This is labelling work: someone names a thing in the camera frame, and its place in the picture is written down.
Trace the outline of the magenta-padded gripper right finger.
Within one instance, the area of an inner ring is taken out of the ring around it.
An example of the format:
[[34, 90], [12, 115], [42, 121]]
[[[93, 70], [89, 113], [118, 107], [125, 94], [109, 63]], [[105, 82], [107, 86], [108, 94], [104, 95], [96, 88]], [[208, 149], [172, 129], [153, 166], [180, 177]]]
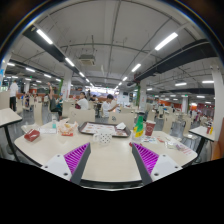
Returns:
[[132, 154], [144, 185], [150, 184], [182, 169], [182, 167], [167, 154], [158, 155], [137, 143], [132, 144]]

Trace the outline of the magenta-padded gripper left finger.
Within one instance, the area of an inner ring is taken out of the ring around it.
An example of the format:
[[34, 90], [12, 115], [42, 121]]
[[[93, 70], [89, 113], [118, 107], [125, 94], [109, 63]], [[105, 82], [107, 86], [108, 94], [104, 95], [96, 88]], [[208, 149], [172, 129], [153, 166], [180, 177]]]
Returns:
[[90, 144], [86, 143], [65, 155], [56, 154], [42, 169], [79, 185], [90, 153]]

